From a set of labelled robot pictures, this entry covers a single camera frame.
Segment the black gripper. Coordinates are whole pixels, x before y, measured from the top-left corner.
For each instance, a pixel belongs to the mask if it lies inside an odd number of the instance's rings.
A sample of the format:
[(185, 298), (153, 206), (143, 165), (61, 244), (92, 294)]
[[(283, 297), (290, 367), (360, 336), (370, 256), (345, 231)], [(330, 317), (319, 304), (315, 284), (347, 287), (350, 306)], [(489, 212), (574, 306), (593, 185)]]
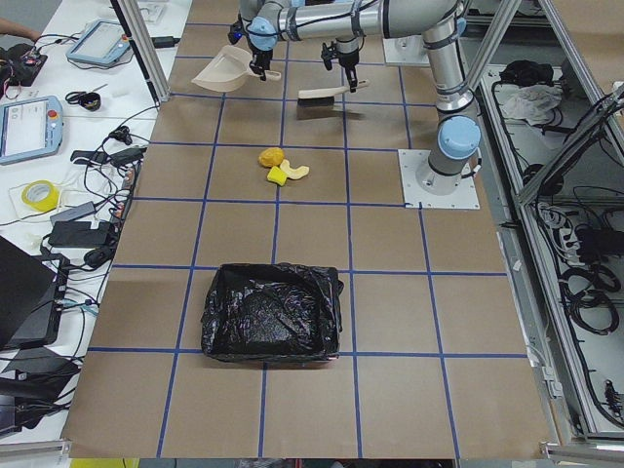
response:
[(355, 93), (358, 88), (358, 76), (356, 66), (360, 60), (360, 40), (339, 40), (330, 41), (329, 44), (322, 44), (321, 59), (325, 69), (332, 69), (332, 61), (338, 60), (339, 65), (344, 69), (345, 79), (350, 93)]
[(270, 69), (271, 60), (273, 59), (273, 51), (262, 51), (256, 46), (251, 46), (253, 58), (250, 62), (250, 68), (253, 73), (265, 73)]

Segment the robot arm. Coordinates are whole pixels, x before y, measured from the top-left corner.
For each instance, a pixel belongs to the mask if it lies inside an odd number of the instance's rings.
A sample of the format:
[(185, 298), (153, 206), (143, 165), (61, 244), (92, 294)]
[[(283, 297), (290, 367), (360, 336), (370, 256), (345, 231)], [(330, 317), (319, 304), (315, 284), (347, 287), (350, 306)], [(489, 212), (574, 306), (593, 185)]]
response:
[(446, 121), (477, 119), (473, 91), (459, 53), (460, 1), (241, 1), (228, 40), (247, 40), (251, 67), (268, 78), (273, 49), (280, 41), (328, 39), (321, 52), (326, 69), (337, 61), (351, 93), (356, 91), (356, 66), (368, 36), (399, 39), (419, 35), (429, 60), (437, 94), (440, 124), (437, 143), (429, 157), (431, 170), (441, 176), (462, 171), (459, 160), (443, 147)]
[(241, 0), (238, 17), (230, 25), (230, 44), (236, 45), (243, 37), (246, 38), (253, 55), (250, 68), (262, 81), (266, 80), (265, 72), (270, 69), (273, 49), (281, 39), (279, 15), (289, 5), (289, 1)]

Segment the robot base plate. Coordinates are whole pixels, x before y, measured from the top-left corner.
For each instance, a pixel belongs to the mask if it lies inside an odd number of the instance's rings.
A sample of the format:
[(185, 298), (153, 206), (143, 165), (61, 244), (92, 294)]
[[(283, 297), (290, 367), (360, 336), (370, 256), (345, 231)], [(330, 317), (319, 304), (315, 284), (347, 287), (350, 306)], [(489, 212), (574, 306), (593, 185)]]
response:
[(429, 150), (398, 151), (404, 206), (408, 209), (479, 210), (481, 205), (470, 164), (466, 163), (459, 175), (439, 175), (429, 166), (429, 154)]

